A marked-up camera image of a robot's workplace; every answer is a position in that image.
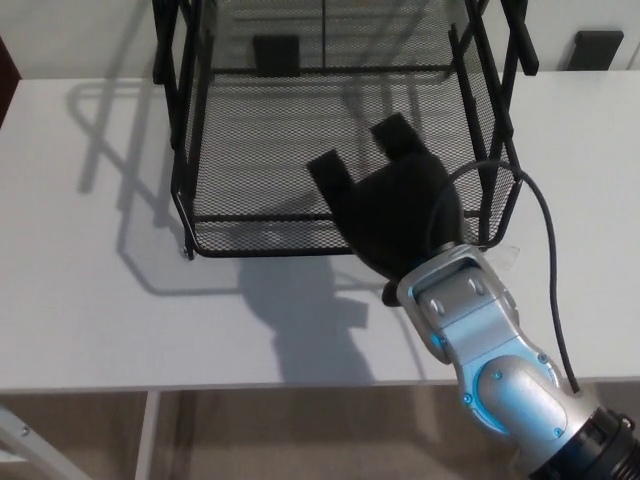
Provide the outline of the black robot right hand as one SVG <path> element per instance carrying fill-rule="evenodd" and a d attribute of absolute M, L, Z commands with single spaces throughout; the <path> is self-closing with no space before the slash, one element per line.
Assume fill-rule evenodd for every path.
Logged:
<path fill-rule="evenodd" d="M 351 252 L 387 279 L 382 302 L 398 307 L 402 278 L 464 242 L 464 212 L 449 174 L 400 113 L 371 128 L 388 163 L 356 182 L 335 150 L 307 163 Z"/>

